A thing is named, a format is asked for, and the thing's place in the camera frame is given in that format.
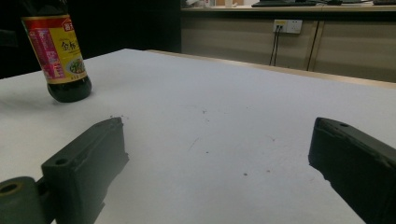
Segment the white wall socket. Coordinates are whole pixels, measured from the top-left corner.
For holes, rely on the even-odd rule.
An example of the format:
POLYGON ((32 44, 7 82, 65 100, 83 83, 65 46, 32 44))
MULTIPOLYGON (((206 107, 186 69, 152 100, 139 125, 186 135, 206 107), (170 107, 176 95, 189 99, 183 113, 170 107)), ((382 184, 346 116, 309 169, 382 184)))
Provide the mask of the white wall socket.
POLYGON ((274 33, 299 34, 303 25, 302 20, 274 20, 274 33))

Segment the dark sauce bottle yellow label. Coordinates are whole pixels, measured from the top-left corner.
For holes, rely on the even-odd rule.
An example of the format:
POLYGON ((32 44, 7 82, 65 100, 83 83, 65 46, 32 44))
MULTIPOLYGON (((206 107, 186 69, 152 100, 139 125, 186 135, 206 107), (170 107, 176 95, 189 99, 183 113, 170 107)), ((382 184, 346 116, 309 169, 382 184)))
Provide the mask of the dark sauce bottle yellow label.
POLYGON ((58 102, 87 98, 92 83, 85 69, 66 0, 17 0, 21 22, 58 102))

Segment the wooden desk with panels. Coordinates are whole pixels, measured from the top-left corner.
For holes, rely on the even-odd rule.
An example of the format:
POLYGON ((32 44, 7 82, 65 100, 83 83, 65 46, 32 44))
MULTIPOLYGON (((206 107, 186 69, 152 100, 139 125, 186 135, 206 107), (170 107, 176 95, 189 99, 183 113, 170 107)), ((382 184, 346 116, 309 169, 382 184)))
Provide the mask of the wooden desk with panels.
POLYGON ((396 5, 183 8, 181 51, 396 82, 396 5), (274 33, 274 20, 302 20, 301 32, 274 33))

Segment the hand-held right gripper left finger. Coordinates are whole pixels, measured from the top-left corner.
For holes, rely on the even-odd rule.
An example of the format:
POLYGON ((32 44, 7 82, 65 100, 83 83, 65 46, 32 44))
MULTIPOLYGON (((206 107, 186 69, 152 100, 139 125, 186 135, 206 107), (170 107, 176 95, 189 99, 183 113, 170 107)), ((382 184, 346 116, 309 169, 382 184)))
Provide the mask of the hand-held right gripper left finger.
POLYGON ((116 117, 92 125, 45 161, 43 176, 58 201, 57 224, 93 224, 128 160, 123 123, 116 117))

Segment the black keyboard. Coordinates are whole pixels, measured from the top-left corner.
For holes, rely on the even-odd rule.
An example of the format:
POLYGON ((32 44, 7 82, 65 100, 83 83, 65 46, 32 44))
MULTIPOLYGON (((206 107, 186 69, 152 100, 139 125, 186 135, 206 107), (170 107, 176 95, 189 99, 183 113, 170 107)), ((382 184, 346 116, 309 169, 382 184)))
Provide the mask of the black keyboard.
POLYGON ((260 0, 252 7, 312 7, 317 2, 312 0, 260 0))

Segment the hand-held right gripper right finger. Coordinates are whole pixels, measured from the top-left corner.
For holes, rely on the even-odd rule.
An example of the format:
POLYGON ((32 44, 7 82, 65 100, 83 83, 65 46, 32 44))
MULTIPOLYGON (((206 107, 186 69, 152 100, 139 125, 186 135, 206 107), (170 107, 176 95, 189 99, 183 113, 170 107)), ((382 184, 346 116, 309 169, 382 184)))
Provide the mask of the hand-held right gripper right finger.
POLYGON ((318 118, 309 164, 366 224, 396 224, 396 149, 348 124, 318 118))

